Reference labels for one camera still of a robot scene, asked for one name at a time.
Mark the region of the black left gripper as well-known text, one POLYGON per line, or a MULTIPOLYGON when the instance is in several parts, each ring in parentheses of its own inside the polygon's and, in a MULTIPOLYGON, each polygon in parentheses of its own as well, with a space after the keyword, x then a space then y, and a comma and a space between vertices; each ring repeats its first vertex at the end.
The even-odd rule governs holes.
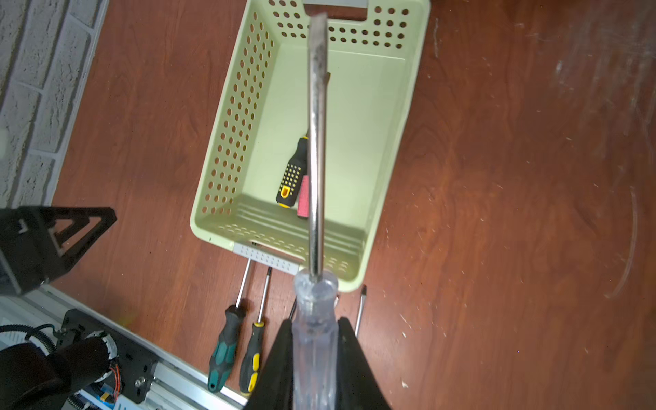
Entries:
POLYGON ((22 296, 69 273, 116 220, 112 208, 3 208, 1 294, 22 296))

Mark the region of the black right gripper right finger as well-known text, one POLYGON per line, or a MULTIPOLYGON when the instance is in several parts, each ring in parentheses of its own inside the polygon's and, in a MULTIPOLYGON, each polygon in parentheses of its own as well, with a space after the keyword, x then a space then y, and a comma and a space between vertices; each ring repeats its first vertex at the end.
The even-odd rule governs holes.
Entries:
POLYGON ((387 403, 350 321, 338 320, 336 409, 386 409, 387 403))

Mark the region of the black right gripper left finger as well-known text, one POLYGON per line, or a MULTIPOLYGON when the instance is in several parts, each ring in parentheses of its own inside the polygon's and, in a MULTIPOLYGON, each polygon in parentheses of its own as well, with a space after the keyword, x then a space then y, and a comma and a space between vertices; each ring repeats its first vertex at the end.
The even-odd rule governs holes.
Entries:
POLYGON ((285 319, 245 410, 292 410, 294 391, 292 322, 285 319))

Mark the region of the black yellow small screwdriver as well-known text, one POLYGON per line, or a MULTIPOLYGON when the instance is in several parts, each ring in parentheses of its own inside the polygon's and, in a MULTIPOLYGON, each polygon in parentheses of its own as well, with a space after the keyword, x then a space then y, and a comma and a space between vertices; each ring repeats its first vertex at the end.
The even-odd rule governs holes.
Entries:
POLYGON ((242 395, 249 396, 256 387, 261 369, 262 342, 265 332, 264 310, 268 298, 268 288, 273 268, 266 271, 265 284, 262 292, 261 305, 257 320, 252 325, 252 333, 245 351, 239 374, 239 389, 242 395))

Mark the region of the clear handled screwdriver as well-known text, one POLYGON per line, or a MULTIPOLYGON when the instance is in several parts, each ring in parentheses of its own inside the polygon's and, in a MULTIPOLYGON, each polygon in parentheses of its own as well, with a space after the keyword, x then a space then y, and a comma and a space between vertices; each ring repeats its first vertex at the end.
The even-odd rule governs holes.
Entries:
POLYGON ((333 409, 337 397, 338 280, 324 270, 328 17, 309 24, 309 262, 294 279, 292 323, 295 409, 333 409))

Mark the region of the green black screwdriver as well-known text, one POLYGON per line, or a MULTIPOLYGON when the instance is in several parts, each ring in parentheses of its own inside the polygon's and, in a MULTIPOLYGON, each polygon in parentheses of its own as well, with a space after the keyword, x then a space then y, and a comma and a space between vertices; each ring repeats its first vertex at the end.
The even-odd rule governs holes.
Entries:
POLYGON ((223 389, 234 367, 240 330, 246 316, 242 299, 252 263, 251 260, 247 262, 236 302, 225 310, 225 325, 220 332, 218 343, 209 360, 207 386, 212 393, 218 393, 223 389))

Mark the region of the black yellow grip screwdriver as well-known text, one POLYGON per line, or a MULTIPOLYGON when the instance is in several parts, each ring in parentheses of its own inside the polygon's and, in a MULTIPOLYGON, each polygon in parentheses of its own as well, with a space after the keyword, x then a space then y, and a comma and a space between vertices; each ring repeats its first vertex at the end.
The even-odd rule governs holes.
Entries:
POLYGON ((358 337, 360 333, 360 326, 362 322, 362 316, 363 316, 366 300, 367 300, 367 286, 362 285, 360 291, 359 307, 358 307, 358 312, 355 321, 355 329, 354 329, 356 337, 358 337))

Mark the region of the pink handled screwdriver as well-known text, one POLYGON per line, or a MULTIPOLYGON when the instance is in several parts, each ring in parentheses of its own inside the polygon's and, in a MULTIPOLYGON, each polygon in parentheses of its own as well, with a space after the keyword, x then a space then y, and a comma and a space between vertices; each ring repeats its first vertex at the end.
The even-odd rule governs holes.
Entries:
POLYGON ((301 188, 297 198, 297 216, 309 218, 309 176, 304 175, 301 188))

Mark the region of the black yellow dotted screwdriver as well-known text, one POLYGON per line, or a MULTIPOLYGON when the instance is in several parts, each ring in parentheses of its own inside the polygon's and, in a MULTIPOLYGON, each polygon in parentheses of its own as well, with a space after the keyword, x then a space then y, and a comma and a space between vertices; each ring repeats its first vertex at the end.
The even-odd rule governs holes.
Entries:
POLYGON ((276 196, 276 202, 283 208, 292 208, 296 204, 303 177, 308 172, 308 146, 308 137, 301 137, 294 154, 287 162, 276 196))

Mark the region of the orange handled black screwdriver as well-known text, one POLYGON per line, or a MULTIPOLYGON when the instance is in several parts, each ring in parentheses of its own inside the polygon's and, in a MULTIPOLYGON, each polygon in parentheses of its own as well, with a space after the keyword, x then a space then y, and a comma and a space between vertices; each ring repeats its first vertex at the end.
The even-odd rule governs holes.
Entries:
POLYGON ((289 314, 289 317, 288 317, 288 320, 290 322, 293 322, 296 312, 297 312, 297 298, 295 298, 295 300, 292 304, 292 308, 290 310, 290 314, 289 314))

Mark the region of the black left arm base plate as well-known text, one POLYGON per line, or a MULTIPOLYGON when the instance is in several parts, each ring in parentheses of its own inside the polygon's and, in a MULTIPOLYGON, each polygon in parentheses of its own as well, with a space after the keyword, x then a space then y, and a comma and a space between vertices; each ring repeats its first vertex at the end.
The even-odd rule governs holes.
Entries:
POLYGON ((78 309, 66 312, 56 353, 72 365, 72 386, 106 383, 134 403, 145 401, 157 357, 131 338, 78 309))

